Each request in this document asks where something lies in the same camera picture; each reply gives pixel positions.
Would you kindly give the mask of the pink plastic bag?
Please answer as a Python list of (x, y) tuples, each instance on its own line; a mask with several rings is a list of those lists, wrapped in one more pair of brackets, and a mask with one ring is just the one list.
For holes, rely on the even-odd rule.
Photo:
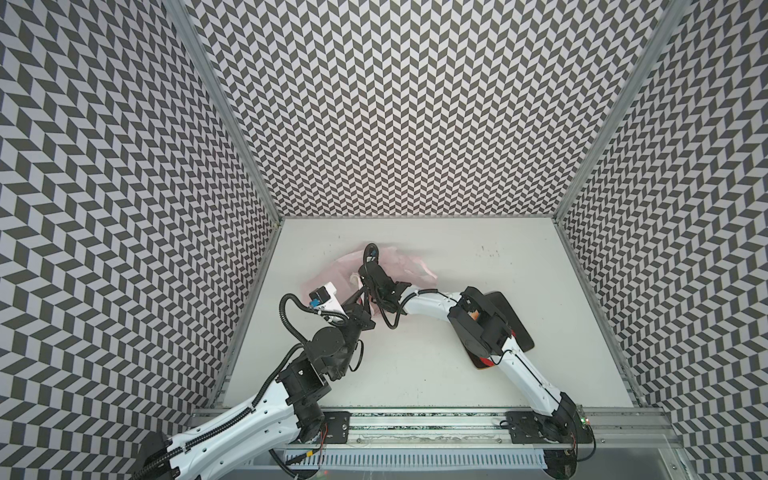
[[(337, 300), (343, 303), (362, 286), (362, 281), (358, 274), (362, 264), (362, 250), (354, 251), (332, 262), (327, 262), (314, 277), (311, 277), (301, 285), (299, 297), (305, 303), (308, 303), (311, 291), (327, 283), (332, 283), (336, 288), (335, 296)], [(382, 247), (379, 264), (394, 281), (409, 282), (425, 288), (437, 286), (437, 275), (427, 267), (422, 259), (406, 255), (396, 247)]]

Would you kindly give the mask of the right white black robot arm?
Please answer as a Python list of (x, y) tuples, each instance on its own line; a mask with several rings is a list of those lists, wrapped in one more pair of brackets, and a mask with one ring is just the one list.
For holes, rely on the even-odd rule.
[(520, 391), (533, 412), (533, 424), (546, 442), (593, 442), (594, 431), (574, 400), (535, 367), (518, 339), (525, 332), (503, 294), (475, 287), (443, 293), (395, 281), (378, 261), (363, 260), (358, 273), (365, 297), (372, 300), (391, 329), (403, 316), (421, 315), (451, 325), (464, 349), (499, 368)]

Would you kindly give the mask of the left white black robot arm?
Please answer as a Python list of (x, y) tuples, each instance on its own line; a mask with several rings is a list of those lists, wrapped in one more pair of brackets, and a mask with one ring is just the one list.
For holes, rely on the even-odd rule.
[(370, 307), (357, 301), (340, 312), (300, 309), (336, 321), (310, 340), (300, 337), (253, 397), (183, 433), (150, 435), (130, 477), (221, 479), (259, 455), (314, 441), (325, 423), (319, 400), (351, 371), (360, 335), (375, 323)]

